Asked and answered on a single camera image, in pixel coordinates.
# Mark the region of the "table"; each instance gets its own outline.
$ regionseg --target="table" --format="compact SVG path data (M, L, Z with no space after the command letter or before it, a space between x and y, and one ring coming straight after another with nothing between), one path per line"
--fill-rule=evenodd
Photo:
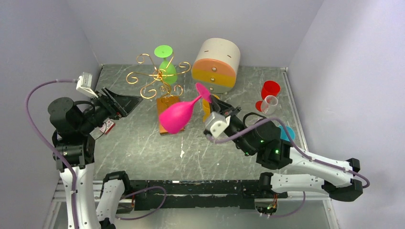
M104 65L96 89L106 87L117 94L139 95L152 77L140 76L137 84L128 84L126 75L132 71L152 73L153 66ZM220 98L234 107L241 106L238 116L242 119L249 112L257 112L255 103L260 100L262 85L267 80L281 86L280 106L273 115L290 126L296 133L298 146L305 147L289 89L279 68L240 67L235 87ZM182 101L197 96L191 72L179 75L177 83L184 88ZM151 88L158 89L160 85L157 82ZM95 179L101 180L105 174L117 170L125 170L130 179L145 180L258 179L266 171L255 162L256 156L244 156L233 142L214 145L206 140L202 117L202 102L198 102L184 132L161 136L156 100L145 99L128 117L118 120L110 133L96 141ZM251 125L256 120L250 117L246 123ZM98 130L93 133L94 137L99 135Z

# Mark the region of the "red cup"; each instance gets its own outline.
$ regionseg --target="red cup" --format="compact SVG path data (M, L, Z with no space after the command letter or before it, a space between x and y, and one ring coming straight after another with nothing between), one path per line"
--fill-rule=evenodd
M272 95L277 97L278 93L280 93L281 87L280 85L278 85L278 83L274 82L274 81L266 81L263 84L263 88L262 88L262 99L265 99L266 96L268 95Z

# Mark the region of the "yellow cup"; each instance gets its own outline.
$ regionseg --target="yellow cup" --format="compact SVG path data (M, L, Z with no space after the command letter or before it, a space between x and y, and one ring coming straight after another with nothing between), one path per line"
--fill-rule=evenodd
M211 109L210 109L210 103L207 102L205 99L202 100L202 110L204 111L204 117L202 117L202 121L205 122L205 120L210 116L211 114Z

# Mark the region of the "gray wall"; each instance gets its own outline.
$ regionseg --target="gray wall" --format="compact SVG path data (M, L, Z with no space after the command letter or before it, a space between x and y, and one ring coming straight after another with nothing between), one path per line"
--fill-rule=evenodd
M289 78L309 149L356 157L371 186L334 201L341 228L403 228L405 212L405 3L321 6Z
M0 3L0 228L42 228L58 173L51 151L28 125L24 99L45 81L98 74L90 44L65 0ZM48 104L84 98L73 84L49 85L32 97L30 110L50 139Z
M193 63L202 43L229 39L241 65L286 67L323 0L68 0L100 63L136 63L156 46Z

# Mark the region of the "clear plastic cup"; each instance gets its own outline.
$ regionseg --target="clear plastic cup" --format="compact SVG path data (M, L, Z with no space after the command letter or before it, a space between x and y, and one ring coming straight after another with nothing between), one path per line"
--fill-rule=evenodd
M278 106L278 99L273 95L268 95L263 100L262 104L260 105L260 110L267 115L272 114L275 112Z

